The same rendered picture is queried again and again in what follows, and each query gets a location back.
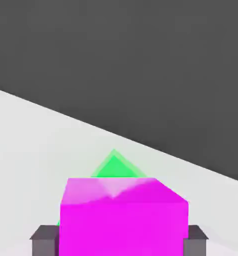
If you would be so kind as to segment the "small green cube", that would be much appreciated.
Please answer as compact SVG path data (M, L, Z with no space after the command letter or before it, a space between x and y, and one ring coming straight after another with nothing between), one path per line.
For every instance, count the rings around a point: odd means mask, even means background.
M124 192L146 182L147 175L113 149L89 177L69 177L59 206L58 224L67 210L80 207L104 208L118 203Z

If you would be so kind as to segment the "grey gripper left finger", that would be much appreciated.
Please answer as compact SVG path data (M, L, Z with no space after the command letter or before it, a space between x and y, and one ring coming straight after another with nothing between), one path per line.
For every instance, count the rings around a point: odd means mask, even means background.
M40 225L29 238L32 241L31 256L59 256L59 226Z

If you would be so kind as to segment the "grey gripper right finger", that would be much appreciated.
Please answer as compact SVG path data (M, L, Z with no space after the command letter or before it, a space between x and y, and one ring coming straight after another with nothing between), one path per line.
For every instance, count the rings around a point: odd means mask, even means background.
M208 239L198 225L189 225L188 238L183 240L183 256L207 256Z

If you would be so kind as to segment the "small magenta cube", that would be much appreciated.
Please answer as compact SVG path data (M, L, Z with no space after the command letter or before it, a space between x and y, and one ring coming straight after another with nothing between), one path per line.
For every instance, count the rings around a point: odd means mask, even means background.
M59 256L183 256L188 219L188 202L155 178L69 178Z

